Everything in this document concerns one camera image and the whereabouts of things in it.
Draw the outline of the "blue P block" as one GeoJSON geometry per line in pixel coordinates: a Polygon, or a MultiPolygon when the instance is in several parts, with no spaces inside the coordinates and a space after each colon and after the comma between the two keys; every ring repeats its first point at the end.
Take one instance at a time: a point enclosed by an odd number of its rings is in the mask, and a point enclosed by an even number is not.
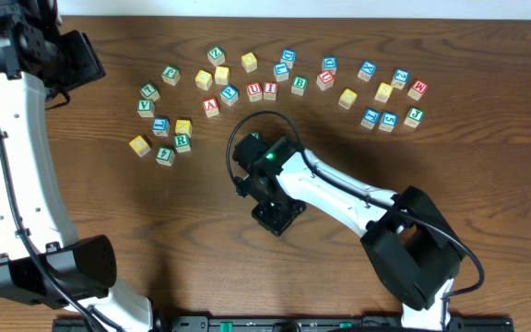
{"type": "Polygon", "coordinates": [[[232,106],[239,99],[239,91],[232,85],[227,85],[220,92],[221,100],[228,106],[232,106]]]}

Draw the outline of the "green j block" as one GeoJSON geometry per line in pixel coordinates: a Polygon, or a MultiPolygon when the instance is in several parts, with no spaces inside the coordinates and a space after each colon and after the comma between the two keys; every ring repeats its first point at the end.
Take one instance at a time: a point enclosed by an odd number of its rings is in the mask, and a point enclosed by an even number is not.
{"type": "Polygon", "coordinates": [[[412,128],[417,128],[424,117],[424,112],[416,107],[411,107],[404,120],[404,125],[412,128]]]}
{"type": "Polygon", "coordinates": [[[176,86],[179,79],[181,78],[181,73],[178,67],[173,65],[167,65],[163,69],[161,77],[165,83],[168,83],[172,86],[176,86]]]}

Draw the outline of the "red I block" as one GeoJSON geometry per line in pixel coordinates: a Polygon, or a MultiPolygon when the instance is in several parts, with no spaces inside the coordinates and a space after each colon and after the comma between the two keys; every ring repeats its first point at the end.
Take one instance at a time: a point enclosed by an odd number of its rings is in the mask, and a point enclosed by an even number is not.
{"type": "Polygon", "coordinates": [[[263,90],[263,98],[265,100],[275,101],[277,99],[277,89],[278,89],[277,82],[265,81],[264,90],[263,90]]]}

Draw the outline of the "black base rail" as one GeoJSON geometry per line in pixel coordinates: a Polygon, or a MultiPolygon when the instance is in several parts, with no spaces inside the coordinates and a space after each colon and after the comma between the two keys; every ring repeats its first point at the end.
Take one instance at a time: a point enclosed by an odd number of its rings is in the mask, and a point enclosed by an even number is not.
{"type": "MultiPolygon", "coordinates": [[[[453,317],[446,328],[454,332],[514,332],[509,318],[453,317]]],[[[205,316],[176,317],[167,324],[172,332],[324,332],[324,331],[415,331],[400,325],[396,316],[365,316],[362,318],[208,318],[205,316]]]]}

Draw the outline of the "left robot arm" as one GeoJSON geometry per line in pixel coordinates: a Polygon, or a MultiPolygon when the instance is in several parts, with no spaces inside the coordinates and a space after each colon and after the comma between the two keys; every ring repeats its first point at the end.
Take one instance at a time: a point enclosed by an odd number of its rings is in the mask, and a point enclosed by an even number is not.
{"type": "Polygon", "coordinates": [[[160,331],[152,302],[118,278],[110,240],[80,238],[60,195],[45,114],[105,74],[61,22],[54,1],[0,0],[0,298],[77,312],[71,331],[160,331]]]}

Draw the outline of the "red M block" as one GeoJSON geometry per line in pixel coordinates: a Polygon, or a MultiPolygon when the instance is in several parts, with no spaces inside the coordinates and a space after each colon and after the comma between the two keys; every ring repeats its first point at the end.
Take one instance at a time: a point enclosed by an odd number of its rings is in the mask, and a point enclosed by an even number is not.
{"type": "Polygon", "coordinates": [[[413,100],[419,101],[420,98],[427,92],[427,90],[428,85],[420,79],[416,79],[411,85],[407,95],[413,100]]]}

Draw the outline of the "blue I block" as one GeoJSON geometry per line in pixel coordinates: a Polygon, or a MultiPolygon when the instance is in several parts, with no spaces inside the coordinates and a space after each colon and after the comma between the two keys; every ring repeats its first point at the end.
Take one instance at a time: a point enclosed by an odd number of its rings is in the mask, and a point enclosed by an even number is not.
{"type": "Polygon", "coordinates": [[[380,117],[381,114],[379,112],[368,108],[362,117],[360,125],[368,129],[373,129],[377,125],[380,117]]]}

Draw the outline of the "yellow block near J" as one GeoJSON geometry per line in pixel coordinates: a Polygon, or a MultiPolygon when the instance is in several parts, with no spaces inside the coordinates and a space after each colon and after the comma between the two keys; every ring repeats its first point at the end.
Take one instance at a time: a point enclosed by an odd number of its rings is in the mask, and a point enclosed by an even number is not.
{"type": "Polygon", "coordinates": [[[213,84],[212,74],[208,71],[200,69],[195,76],[195,84],[200,89],[209,90],[213,84]]]}

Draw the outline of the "yellow block far left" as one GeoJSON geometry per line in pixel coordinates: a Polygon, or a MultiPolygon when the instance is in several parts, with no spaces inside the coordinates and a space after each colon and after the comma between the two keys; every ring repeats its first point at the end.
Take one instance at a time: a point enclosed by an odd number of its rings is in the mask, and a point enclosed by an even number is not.
{"type": "Polygon", "coordinates": [[[151,151],[151,145],[146,136],[136,136],[129,142],[130,148],[139,156],[143,157],[151,151]]]}

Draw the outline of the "blue block top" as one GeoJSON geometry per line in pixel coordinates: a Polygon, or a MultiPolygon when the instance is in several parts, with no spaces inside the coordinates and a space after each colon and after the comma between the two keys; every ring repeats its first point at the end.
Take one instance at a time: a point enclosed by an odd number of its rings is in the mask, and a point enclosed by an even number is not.
{"type": "Polygon", "coordinates": [[[280,62],[292,69],[296,61],[296,52],[291,49],[284,49],[280,55],[280,62]]]}

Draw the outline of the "green J block left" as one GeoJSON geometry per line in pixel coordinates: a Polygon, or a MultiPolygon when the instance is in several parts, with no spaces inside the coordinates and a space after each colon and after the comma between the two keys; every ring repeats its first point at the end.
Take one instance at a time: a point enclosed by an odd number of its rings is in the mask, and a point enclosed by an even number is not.
{"type": "Polygon", "coordinates": [[[181,73],[178,67],[173,65],[167,65],[163,69],[161,77],[165,83],[168,83],[172,86],[176,86],[179,79],[181,78],[181,73]]]}

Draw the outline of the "blue l block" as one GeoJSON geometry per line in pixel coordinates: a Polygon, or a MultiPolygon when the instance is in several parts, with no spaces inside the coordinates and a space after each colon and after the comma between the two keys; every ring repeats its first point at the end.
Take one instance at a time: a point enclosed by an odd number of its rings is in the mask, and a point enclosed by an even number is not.
{"type": "Polygon", "coordinates": [[[154,118],[152,132],[155,136],[168,136],[170,131],[170,122],[167,118],[154,118]]]}
{"type": "Polygon", "coordinates": [[[274,64],[273,72],[276,82],[281,82],[289,79],[289,67],[285,63],[274,64]]]}

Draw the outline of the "yellow O block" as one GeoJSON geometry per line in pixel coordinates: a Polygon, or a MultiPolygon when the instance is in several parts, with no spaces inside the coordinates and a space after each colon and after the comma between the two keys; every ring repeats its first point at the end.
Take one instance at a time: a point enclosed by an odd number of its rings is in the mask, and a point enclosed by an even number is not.
{"type": "Polygon", "coordinates": [[[346,110],[349,110],[356,101],[357,97],[358,94],[356,92],[351,89],[345,89],[340,95],[338,104],[346,110]]]}

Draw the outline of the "yellow block top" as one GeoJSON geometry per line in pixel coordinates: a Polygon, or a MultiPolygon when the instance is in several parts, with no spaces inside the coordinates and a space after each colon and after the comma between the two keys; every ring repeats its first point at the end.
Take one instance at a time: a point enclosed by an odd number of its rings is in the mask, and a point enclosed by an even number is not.
{"type": "Polygon", "coordinates": [[[258,61],[254,53],[249,52],[242,56],[242,67],[246,73],[253,72],[258,67],[258,61]]]}

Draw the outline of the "yellow S block right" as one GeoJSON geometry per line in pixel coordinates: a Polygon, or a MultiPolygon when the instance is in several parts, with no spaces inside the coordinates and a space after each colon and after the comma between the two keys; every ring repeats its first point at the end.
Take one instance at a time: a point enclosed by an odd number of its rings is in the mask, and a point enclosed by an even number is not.
{"type": "Polygon", "coordinates": [[[388,102],[393,92],[393,89],[394,87],[392,85],[381,82],[376,91],[374,99],[382,103],[388,102]]]}

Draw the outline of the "blue D block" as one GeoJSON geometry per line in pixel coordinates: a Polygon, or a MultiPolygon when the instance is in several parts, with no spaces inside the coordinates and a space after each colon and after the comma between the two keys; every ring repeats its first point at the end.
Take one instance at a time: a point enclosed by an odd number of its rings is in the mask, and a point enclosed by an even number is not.
{"type": "Polygon", "coordinates": [[[332,75],[337,71],[337,58],[334,56],[324,57],[322,60],[322,70],[329,71],[332,75]]]}

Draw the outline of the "blue X block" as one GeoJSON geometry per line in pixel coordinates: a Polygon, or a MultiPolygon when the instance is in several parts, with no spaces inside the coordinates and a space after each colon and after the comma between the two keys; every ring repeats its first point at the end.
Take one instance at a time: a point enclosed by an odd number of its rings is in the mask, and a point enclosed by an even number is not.
{"type": "Polygon", "coordinates": [[[372,76],[374,75],[376,68],[377,66],[374,63],[368,60],[365,60],[360,67],[358,78],[363,81],[369,82],[372,79],[372,76]]]}

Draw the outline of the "green 4 block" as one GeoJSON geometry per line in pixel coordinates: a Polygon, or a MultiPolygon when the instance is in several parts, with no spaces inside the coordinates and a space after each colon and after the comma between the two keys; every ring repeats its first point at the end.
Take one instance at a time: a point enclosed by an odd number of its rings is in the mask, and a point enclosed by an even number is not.
{"type": "Polygon", "coordinates": [[[175,153],[171,148],[160,147],[157,155],[156,162],[165,166],[172,166],[175,159],[175,153]]]}

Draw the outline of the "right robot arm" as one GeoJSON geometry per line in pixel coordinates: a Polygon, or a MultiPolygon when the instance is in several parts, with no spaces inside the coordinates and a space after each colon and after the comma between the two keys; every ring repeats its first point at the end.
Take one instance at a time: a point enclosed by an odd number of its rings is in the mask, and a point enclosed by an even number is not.
{"type": "Polygon", "coordinates": [[[358,235],[379,280],[403,304],[403,327],[449,326],[445,296],[466,254],[426,193],[362,183],[286,137],[269,146],[248,134],[232,158],[246,172],[234,180],[237,193],[256,201],[252,216],[262,227],[279,236],[308,205],[322,210],[358,235]]]}

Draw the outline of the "red u block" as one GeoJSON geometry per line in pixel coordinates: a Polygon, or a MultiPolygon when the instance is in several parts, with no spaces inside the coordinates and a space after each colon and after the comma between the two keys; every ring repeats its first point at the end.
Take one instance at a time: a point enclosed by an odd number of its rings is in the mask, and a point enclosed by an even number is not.
{"type": "Polygon", "coordinates": [[[258,81],[247,84],[246,91],[250,102],[260,101],[263,98],[263,89],[258,81]]]}
{"type": "Polygon", "coordinates": [[[335,83],[335,75],[330,70],[325,70],[317,76],[317,86],[320,90],[330,89],[335,83]]]}

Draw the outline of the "green V block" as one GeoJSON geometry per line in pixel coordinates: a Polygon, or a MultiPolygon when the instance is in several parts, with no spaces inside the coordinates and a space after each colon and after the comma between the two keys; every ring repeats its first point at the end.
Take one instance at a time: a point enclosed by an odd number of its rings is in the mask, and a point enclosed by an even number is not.
{"type": "Polygon", "coordinates": [[[153,100],[142,99],[137,101],[137,112],[141,117],[154,117],[155,104],[153,100]]]}

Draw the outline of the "red U block right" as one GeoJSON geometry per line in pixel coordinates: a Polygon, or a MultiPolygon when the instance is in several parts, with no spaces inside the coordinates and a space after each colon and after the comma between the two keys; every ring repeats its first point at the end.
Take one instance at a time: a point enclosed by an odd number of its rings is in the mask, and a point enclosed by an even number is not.
{"type": "Polygon", "coordinates": [[[317,86],[320,90],[330,89],[335,83],[335,75],[330,70],[325,70],[317,76],[317,86]]]}

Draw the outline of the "green R block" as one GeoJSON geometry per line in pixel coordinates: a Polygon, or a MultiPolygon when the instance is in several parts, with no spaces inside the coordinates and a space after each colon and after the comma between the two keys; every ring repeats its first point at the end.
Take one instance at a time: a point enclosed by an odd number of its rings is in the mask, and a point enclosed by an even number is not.
{"type": "Polygon", "coordinates": [[[186,134],[175,135],[174,146],[178,153],[189,152],[191,150],[190,137],[186,134]]]}

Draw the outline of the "yellow s block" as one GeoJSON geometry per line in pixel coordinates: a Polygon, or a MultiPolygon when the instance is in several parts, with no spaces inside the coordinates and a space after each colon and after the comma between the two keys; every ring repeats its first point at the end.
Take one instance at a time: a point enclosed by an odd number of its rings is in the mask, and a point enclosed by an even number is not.
{"type": "Polygon", "coordinates": [[[215,68],[214,79],[218,85],[228,85],[230,80],[230,69],[226,66],[217,66],[215,68]]]}
{"type": "Polygon", "coordinates": [[[388,102],[393,92],[393,89],[394,87],[392,85],[381,82],[376,91],[374,99],[382,103],[388,102]]]}

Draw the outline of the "blue 2 block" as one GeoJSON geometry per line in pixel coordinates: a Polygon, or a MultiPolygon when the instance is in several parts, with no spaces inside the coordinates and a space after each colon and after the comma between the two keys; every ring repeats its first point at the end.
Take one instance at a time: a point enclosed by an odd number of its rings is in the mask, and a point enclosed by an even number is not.
{"type": "Polygon", "coordinates": [[[392,77],[391,86],[395,89],[403,89],[407,84],[408,79],[409,72],[404,69],[397,68],[392,77]]]}

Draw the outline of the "blue L block upper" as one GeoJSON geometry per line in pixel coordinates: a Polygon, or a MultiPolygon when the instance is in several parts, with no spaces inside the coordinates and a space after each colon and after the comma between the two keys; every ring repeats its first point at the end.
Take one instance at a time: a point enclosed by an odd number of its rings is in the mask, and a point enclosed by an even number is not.
{"type": "Polygon", "coordinates": [[[274,64],[273,72],[276,82],[281,82],[289,79],[289,67],[285,63],[274,64]]]}

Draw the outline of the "yellow block beside R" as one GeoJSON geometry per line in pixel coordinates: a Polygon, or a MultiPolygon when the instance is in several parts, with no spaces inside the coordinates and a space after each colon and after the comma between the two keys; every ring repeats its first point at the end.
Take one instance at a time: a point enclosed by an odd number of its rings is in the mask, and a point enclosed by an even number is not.
{"type": "Polygon", "coordinates": [[[192,122],[187,119],[178,119],[175,123],[174,133],[176,135],[187,135],[188,137],[192,136],[193,126],[192,122]]]}

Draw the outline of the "green Z block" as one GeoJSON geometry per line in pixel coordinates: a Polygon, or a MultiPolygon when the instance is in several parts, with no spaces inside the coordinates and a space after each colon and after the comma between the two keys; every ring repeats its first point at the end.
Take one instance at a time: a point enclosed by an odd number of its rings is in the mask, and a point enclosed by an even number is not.
{"type": "Polygon", "coordinates": [[[207,58],[213,66],[220,66],[226,61],[225,52],[219,46],[214,46],[209,49],[207,51],[207,58]]]}

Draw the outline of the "red A block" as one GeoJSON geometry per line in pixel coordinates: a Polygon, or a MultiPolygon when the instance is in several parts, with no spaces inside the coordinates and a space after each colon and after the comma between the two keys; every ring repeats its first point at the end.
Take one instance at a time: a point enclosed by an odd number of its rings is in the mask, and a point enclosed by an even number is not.
{"type": "Polygon", "coordinates": [[[202,106],[207,117],[219,115],[219,106],[216,98],[208,98],[203,100],[202,106]]]}

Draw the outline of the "green 7 block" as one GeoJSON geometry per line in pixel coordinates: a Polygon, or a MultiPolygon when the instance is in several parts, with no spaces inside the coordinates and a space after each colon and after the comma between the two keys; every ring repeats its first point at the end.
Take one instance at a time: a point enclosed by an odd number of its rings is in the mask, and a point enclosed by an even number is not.
{"type": "Polygon", "coordinates": [[[142,86],[139,91],[142,97],[146,100],[157,101],[160,98],[158,89],[151,82],[142,86]]]}

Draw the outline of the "blue 5 block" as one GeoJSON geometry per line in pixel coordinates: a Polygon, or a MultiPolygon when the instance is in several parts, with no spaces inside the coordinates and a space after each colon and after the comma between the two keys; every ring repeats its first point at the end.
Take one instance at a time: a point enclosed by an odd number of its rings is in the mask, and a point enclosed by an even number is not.
{"type": "Polygon", "coordinates": [[[398,116],[395,113],[384,112],[379,123],[379,130],[392,132],[395,129],[397,120],[398,116]]]}

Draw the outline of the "blue L block lower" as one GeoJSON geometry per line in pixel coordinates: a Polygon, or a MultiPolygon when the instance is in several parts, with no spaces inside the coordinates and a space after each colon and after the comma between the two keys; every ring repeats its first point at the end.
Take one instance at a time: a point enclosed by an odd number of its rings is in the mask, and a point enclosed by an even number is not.
{"type": "Polygon", "coordinates": [[[155,136],[168,136],[170,131],[170,122],[167,118],[154,118],[152,132],[155,136]]]}

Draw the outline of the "green B block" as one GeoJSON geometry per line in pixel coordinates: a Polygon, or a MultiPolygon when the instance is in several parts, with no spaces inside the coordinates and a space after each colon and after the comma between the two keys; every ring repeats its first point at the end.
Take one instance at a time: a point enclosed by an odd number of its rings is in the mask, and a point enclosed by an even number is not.
{"type": "Polygon", "coordinates": [[[291,84],[291,92],[302,96],[308,86],[309,79],[303,76],[295,76],[291,84]]]}

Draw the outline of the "yellow S block left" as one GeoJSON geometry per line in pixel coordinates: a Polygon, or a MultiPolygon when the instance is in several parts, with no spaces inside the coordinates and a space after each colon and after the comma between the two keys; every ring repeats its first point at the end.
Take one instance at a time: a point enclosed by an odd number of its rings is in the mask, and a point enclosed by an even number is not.
{"type": "Polygon", "coordinates": [[[218,85],[228,85],[230,80],[230,69],[226,66],[217,66],[215,68],[214,79],[218,85]]]}

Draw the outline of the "green N block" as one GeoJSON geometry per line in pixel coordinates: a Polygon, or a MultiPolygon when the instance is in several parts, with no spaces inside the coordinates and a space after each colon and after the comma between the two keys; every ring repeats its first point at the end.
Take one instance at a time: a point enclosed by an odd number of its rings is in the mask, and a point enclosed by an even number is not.
{"type": "Polygon", "coordinates": [[[248,133],[248,135],[254,136],[257,139],[261,139],[261,135],[259,133],[256,133],[256,132],[248,133]]]}

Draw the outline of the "red U block left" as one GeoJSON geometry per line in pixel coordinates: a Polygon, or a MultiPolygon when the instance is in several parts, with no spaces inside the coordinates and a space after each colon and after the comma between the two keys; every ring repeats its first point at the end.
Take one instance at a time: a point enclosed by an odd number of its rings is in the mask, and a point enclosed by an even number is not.
{"type": "Polygon", "coordinates": [[[258,81],[247,84],[246,91],[250,102],[260,101],[263,98],[263,89],[258,81]]]}

